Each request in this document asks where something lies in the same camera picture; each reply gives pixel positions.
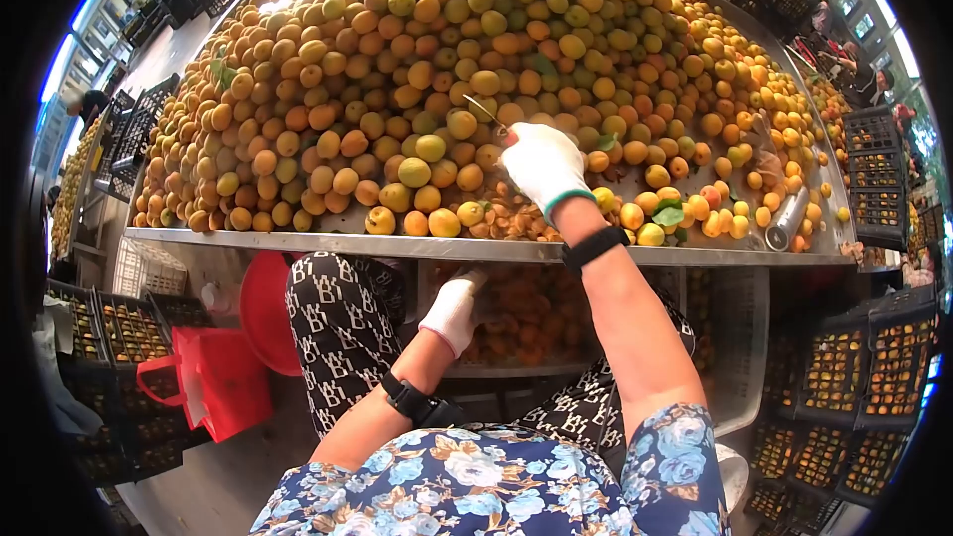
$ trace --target black and white pants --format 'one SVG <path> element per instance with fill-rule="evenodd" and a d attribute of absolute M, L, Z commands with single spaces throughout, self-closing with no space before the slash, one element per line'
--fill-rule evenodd
<path fill-rule="evenodd" d="M 661 299 L 691 352 L 692 328 L 665 295 Z M 292 264 L 285 304 L 315 431 L 323 439 L 397 359 L 404 279 L 368 257 L 318 251 Z M 616 473 L 621 470 L 628 444 L 605 358 L 514 423 L 599 452 Z"/>

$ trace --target red plastic bag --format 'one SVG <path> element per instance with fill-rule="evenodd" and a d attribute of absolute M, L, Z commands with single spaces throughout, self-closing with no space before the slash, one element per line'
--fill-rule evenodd
<path fill-rule="evenodd" d="M 182 405 L 189 428 L 204 425 L 216 443 L 272 415 L 268 369 L 239 329 L 173 328 L 172 356 L 139 363 L 136 384 L 150 398 Z M 161 399 L 143 373 L 175 366 L 179 393 Z"/>

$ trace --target floral shirt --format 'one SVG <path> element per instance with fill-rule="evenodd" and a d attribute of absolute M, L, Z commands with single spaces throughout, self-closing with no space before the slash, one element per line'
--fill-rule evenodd
<path fill-rule="evenodd" d="M 285 472 L 252 534 L 730 536 L 707 410 L 647 418 L 621 483 L 602 458 L 509 425 L 405 433 L 351 472 Z"/>

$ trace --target gloved hand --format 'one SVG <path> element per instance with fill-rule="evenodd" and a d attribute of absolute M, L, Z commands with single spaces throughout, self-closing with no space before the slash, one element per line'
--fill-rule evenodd
<path fill-rule="evenodd" d="M 519 141 L 500 156 L 519 190 L 540 207 L 550 225 L 553 207 L 574 195 L 596 197 L 582 180 L 582 154 L 562 131 L 547 125 L 515 123 Z"/>
<path fill-rule="evenodd" d="M 433 306 L 417 329 L 433 331 L 446 341 L 454 358 L 459 358 L 474 339 L 474 294 L 484 282 L 486 274 L 476 269 L 448 280 L 440 287 Z"/>

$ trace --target wrist strap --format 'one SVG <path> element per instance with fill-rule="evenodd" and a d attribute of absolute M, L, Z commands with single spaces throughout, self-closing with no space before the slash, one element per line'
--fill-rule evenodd
<path fill-rule="evenodd" d="M 570 271 L 577 276 L 582 275 L 582 268 L 590 261 L 602 256 L 610 248 L 622 244 L 629 244 L 629 237 L 625 230 L 613 226 L 606 226 L 597 233 L 592 234 L 587 239 L 569 248 L 566 244 L 562 245 L 562 262 Z"/>
<path fill-rule="evenodd" d="M 390 371 L 380 380 L 380 384 L 387 392 L 387 403 L 411 419 L 414 428 L 420 428 L 438 404 L 437 400 L 412 386 L 406 379 L 398 381 Z"/>

